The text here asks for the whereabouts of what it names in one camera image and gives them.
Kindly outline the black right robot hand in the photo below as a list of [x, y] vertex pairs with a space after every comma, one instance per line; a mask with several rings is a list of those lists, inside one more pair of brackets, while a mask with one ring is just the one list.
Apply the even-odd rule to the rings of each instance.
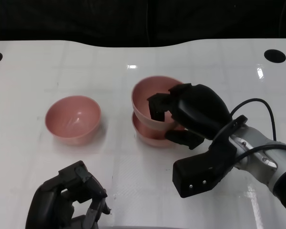
[[164, 113], [184, 130], [168, 130], [164, 137], [193, 150], [205, 139], [213, 140], [219, 131], [232, 121], [223, 100], [209, 87], [190, 83], [178, 84], [169, 94], [156, 93], [148, 99], [151, 119], [164, 121]]

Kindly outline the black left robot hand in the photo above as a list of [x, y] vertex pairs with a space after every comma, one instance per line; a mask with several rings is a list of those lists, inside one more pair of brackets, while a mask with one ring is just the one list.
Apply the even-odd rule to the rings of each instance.
[[[96, 229], [111, 210], [100, 182], [78, 161], [59, 171], [36, 190], [28, 212], [27, 229]], [[90, 201], [86, 214], [73, 217], [74, 202]]]

